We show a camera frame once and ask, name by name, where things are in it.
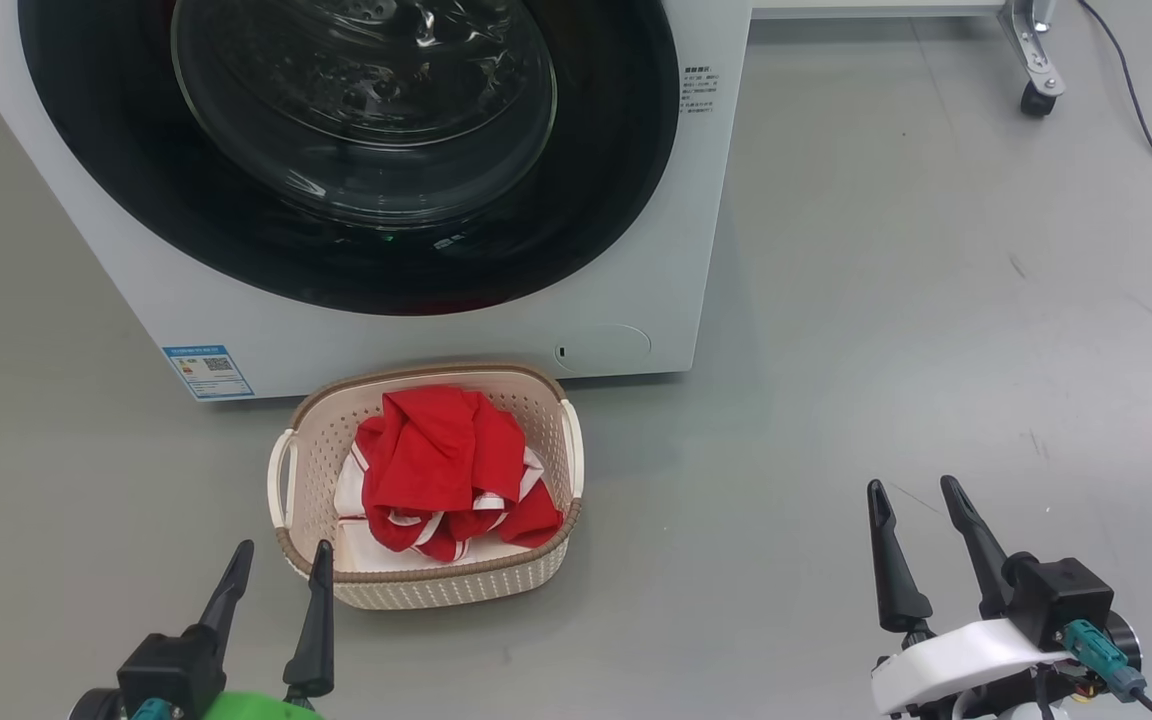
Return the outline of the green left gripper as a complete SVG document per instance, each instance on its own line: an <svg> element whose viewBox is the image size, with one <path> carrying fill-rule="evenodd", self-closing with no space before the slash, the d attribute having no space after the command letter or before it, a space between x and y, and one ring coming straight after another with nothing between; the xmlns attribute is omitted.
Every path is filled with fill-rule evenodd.
<svg viewBox="0 0 1152 720"><path fill-rule="evenodd" d="M217 664L223 664L229 643L230 629L238 601L247 593L253 562L255 541L238 541L227 569L198 626L212 641L212 655ZM196 700L182 688L154 688L146 691L123 691L123 689L94 688L83 694L70 710L70 720L128 720L143 702L161 698L175 707L175 720L326 720L314 708L314 700L328 696L335 689L335 624L334 624L334 548L321 539L317 543L314 564L308 574L306 616L300 639L285 665L283 682L287 694L283 698L270 694L205 692Z"/></svg>

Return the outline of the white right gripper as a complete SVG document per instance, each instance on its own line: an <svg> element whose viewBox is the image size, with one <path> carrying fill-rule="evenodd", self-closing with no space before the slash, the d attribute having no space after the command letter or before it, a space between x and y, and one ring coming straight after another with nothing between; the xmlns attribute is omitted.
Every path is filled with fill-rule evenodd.
<svg viewBox="0 0 1152 720"><path fill-rule="evenodd" d="M1064 647L1044 652L1009 620L996 619L1005 617L1011 600L1005 550L958 479L945 475L940 487L972 561L979 614L986 620L884 657L870 673L879 714L1068 717L1064 702L1069 700L1140 702L1144 674L1132 653L1137 635L1129 626L1120 635L1126 643L1117 644L1107 630L1076 620L1058 635ZM931 602L916 588L896 537L890 497L879 479L867 483L867 514L879 626L886 632L931 634Z"/></svg>

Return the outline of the cream perforated laundry basket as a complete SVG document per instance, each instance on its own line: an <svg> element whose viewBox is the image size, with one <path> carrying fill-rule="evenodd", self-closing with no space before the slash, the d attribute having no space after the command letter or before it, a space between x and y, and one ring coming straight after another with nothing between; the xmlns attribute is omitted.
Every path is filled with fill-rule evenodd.
<svg viewBox="0 0 1152 720"><path fill-rule="evenodd" d="M515 415L526 446L563 514L558 535L535 550L486 541L467 559L406 559L376 541L348 541L335 507L340 469L362 420L381 414L385 393L461 386ZM550 376L530 366L471 363L389 370L332 382L308 396L271 450L268 506L285 560L306 575L319 541L335 550L334 592L361 611L444 609L535 591L561 569L582 505L585 456L576 407Z"/></svg>

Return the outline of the metal cart leg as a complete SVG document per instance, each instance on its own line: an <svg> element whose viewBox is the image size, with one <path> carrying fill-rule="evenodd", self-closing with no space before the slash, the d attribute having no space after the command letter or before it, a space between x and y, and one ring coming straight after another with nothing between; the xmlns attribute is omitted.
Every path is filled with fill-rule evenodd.
<svg viewBox="0 0 1152 720"><path fill-rule="evenodd" d="M1002 0L998 23L1011 50L1024 65L1030 85L1037 94L1064 94L1064 81L1043 46L1043 35L1049 31L1058 0Z"/></svg>

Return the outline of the red and white garment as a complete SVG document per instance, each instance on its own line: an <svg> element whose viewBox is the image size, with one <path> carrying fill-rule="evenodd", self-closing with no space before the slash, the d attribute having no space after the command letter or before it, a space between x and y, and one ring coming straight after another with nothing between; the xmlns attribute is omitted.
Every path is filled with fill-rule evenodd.
<svg viewBox="0 0 1152 720"><path fill-rule="evenodd" d="M429 386L388 393L356 430L338 477L343 571L468 564L475 550L544 546L563 511L515 416L484 393Z"/></svg>

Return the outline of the washing machine glass door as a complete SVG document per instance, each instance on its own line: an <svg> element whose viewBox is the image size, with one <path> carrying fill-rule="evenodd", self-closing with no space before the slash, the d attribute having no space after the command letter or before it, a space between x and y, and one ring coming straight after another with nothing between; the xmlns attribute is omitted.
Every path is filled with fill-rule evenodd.
<svg viewBox="0 0 1152 720"><path fill-rule="evenodd" d="M51 122L161 240L348 313L585 268L677 135L662 0L17 0Z"/></svg>

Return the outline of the grey oval filter access cover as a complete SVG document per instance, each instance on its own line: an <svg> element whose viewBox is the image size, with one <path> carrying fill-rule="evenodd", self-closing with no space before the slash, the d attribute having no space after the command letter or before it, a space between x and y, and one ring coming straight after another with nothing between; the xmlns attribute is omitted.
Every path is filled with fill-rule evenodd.
<svg viewBox="0 0 1152 720"><path fill-rule="evenodd" d="M647 334L623 324L589 325L554 347L558 365L577 378L639 374L650 354Z"/></svg>

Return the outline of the small text sticker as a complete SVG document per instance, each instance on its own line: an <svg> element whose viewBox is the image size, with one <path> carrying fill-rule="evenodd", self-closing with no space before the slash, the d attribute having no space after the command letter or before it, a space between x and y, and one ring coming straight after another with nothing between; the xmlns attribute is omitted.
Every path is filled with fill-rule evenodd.
<svg viewBox="0 0 1152 720"><path fill-rule="evenodd" d="M681 118L712 114L721 99L721 69L713 65L680 68L679 114Z"/></svg>

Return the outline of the blue energy label sticker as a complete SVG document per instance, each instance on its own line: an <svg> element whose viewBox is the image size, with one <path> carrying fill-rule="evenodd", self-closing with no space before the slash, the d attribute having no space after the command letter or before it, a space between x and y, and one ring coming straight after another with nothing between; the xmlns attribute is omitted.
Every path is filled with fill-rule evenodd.
<svg viewBox="0 0 1152 720"><path fill-rule="evenodd" d="M161 351L197 401L255 397L251 384L223 344L161 347Z"/></svg>

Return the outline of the white front-load washing machine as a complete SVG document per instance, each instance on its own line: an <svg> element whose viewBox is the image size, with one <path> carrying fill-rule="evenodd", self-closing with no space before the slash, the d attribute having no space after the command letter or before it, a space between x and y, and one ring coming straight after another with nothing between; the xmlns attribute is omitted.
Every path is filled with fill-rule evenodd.
<svg viewBox="0 0 1152 720"><path fill-rule="evenodd" d="M751 0L662 0L679 70L713 65L712 114L681 118L664 177L626 236L563 281L467 313L348 313L260 290L161 240L82 167L29 73L17 0L0 0L0 397L169 392L161 347L223 344L255 397L402 366L509 363L554 378L554 347L639 328L639 374L685 372L717 338L733 223L723 195Z"/></svg>

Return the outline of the white cabinet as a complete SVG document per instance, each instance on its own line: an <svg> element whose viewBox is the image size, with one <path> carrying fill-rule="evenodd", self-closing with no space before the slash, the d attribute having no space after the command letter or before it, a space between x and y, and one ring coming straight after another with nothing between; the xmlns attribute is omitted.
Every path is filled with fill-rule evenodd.
<svg viewBox="0 0 1152 720"><path fill-rule="evenodd" d="M1006 0L751 0L755 20L950 18L996 15Z"/></svg>

